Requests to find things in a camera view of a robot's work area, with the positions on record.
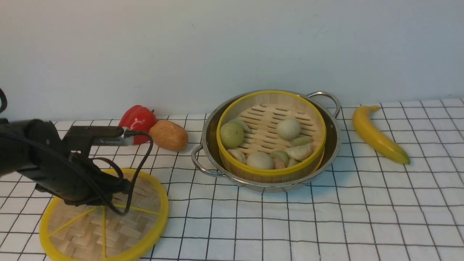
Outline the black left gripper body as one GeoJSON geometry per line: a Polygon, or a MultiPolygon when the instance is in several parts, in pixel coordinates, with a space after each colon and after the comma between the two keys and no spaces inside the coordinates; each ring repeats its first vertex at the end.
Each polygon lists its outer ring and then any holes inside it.
{"type": "Polygon", "coordinates": [[[123,171],[113,161],[72,153],[69,162],[79,171],[56,159],[45,167],[35,167],[36,190],[48,192],[71,206],[109,206],[114,194],[132,194],[132,183],[124,178],[123,171]]]}

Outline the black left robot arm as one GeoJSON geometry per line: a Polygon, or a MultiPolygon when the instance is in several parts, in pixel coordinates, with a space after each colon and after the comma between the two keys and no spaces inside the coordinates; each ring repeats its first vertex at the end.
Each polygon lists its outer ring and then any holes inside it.
{"type": "Polygon", "coordinates": [[[132,144],[120,126],[71,126],[63,138],[50,121],[1,119],[1,176],[17,172],[35,189],[71,206],[107,206],[132,183],[113,162],[116,175],[103,172],[88,154],[93,146],[132,144]]]}

